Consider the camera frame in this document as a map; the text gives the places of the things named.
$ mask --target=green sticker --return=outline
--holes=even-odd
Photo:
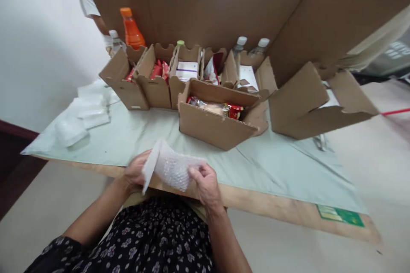
[[[338,221],[355,226],[364,227],[362,219],[357,212],[333,208],[329,206],[316,205],[320,216],[324,220]]]

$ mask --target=floral pattern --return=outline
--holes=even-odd
[[[208,226],[177,197],[153,197],[123,209],[110,233],[94,249],[58,237],[26,270],[27,273],[214,271]]]

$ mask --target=orange bottle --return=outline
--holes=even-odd
[[[124,19],[125,27],[125,42],[130,45],[134,50],[139,50],[140,46],[145,45],[144,37],[142,36],[140,30],[132,17],[132,12],[130,8],[121,8],[121,15]]]

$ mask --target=bubble wrap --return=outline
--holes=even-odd
[[[167,185],[185,192],[190,183],[188,167],[203,163],[205,159],[178,154],[163,139],[158,140],[142,169],[145,177],[142,193],[145,194],[154,172]]]

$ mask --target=wooden table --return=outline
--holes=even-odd
[[[83,168],[108,177],[118,177],[124,171],[124,167],[120,166],[107,166],[63,160],[52,161],[65,163],[75,168]],[[180,192],[179,190],[176,190],[163,183],[154,174],[149,183],[149,187],[198,199],[194,182],[189,186],[186,192]],[[376,230],[372,219],[368,215],[360,214],[360,217],[365,225],[363,228],[337,221],[323,220],[320,217],[316,205],[313,203],[245,190],[224,184],[219,184],[219,187],[224,205],[228,208],[248,211],[276,220],[330,232],[336,235],[366,241],[372,244],[382,245],[380,234]]]

